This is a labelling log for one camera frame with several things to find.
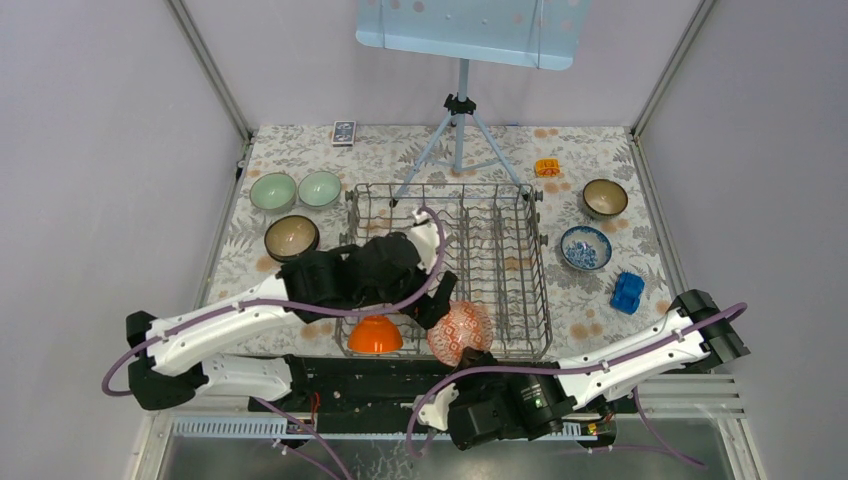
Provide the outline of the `blue white zigzag bowl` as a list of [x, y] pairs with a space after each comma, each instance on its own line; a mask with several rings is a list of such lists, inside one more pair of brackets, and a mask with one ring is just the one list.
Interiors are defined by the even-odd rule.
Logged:
[[479, 303], [454, 301], [449, 312], [427, 331], [427, 343], [435, 358], [455, 367], [465, 348], [489, 351], [494, 325], [488, 310]]

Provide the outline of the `pink speckled bowl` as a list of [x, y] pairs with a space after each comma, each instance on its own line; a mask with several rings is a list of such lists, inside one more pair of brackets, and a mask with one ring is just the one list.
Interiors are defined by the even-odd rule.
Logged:
[[263, 243], [272, 259], [284, 263], [307, 251], [316, 250], [320, 243], [320, 232], [308, 217], [288, 215], [268, 227]]

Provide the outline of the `pale green checkered bowl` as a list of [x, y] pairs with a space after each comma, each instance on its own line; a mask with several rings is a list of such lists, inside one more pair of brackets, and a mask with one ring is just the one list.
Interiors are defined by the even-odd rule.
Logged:
[[307, 208], [323, 210], [332, 207], [342, 193], [342, 181], [334, 173], [316, 171], [306, 175], [298, 185], [298, 198]]

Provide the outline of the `light green bowl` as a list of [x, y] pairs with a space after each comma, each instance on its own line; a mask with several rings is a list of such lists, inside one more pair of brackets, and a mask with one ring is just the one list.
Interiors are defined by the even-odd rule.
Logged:
[[251, 204], [268, 214], [289, 211], [297, 200], [297, 182], [285, 173], [270, 173], [257, 179], [249, 192]]

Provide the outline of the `white blue floral bowl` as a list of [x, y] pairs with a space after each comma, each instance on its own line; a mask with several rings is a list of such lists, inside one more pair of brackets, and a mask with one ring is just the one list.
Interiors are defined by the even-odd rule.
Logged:
[[605, 267], [612, 257], [612, 245], [607, 236], [589, 226], [566, 230], [560, 240], [560, 250], [569, 266], [587, 272]]

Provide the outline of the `dark brown patterned bowl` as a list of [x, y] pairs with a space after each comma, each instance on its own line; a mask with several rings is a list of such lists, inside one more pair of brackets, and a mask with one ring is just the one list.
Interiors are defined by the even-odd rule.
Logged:
[[586, 212], [593, 218], [608, 219], [622, 214], [629, 205], [626, 190], [608, 179], [593, 179], [581, 192]]

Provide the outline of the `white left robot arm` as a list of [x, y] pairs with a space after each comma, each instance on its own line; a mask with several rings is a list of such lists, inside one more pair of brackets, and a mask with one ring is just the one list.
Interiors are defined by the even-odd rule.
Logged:
[[449, 312], [456, 283], [452, 272], [438, 272], [444, 244], [435, 224], [420, 224], [363, 245], [308, 251], [246, 291], [194, 312], [170, 318], [135, 312], [126, 319], [129, 392], [153, 411], [201, 395], [255, 397], [299, 410], [311, 387], [285, 360], [226, 349], [326, 318], [402, 313], [430, 329]]

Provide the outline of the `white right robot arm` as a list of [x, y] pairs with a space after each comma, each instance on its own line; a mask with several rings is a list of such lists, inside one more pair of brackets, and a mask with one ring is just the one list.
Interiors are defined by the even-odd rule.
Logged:
[[436, 429], [467, 450], [495, 440], [535, 440], [577, 416], [608, 417], [612, 402], [656, 375], [703, 373], [748, 354], [733, 328], [746, 303], [719, 309], [701, 290], [678, 295], [650, 327], [549, 365], [500, 365], [490, 354], [458, 372]]

